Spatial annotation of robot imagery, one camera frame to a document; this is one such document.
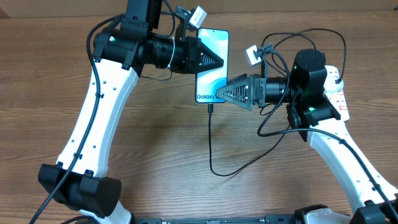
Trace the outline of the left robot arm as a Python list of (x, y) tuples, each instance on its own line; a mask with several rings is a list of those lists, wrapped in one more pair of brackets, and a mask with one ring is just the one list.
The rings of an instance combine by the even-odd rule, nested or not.
[(197, 74), (225, 61), (198, 37), (206, 17), (201, 7), (171, 8), (172, 30), (156, 32), (162, 1), (129, 1), (123, 14), (90, 30), (86, 51), (91, 79), (67, 145), (55, 164), (44, 164), (39, 183), (54, 200), (81, 213), (90, 223), (134, 223), (120, 202), (122, 183), (107, 176), (109, 153), (119, 119), (145, 65), (172, 73)]

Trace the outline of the blue Samsung Galaxy smartphone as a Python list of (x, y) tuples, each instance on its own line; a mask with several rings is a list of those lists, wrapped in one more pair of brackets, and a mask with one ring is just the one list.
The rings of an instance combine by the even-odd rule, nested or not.
[(200, 28), (197, 37), (205, 46), (223, 59), (223, 66), (196, 74), (195, 101), (197, 103), (224, 103), (216, 96), (228, 79), (229, 32), (227, 30)]

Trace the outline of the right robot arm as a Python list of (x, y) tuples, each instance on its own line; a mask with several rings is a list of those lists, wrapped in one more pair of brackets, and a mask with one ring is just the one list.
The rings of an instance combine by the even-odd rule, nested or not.
[(396, 223), (397, 188), (369, 162), (353, 141), (346, 122), (349, 113), (343, 82), (325, 55), (303, 49), (284, 77), (241, 75), (216, 91), (218, 98), (251, 110), (254, 105), (287, 105), (289, 131), (318, 152), (341, 185), (351, 215), (326, 205), (311, 205), (292, 215), (269, 215), (267, 223)]

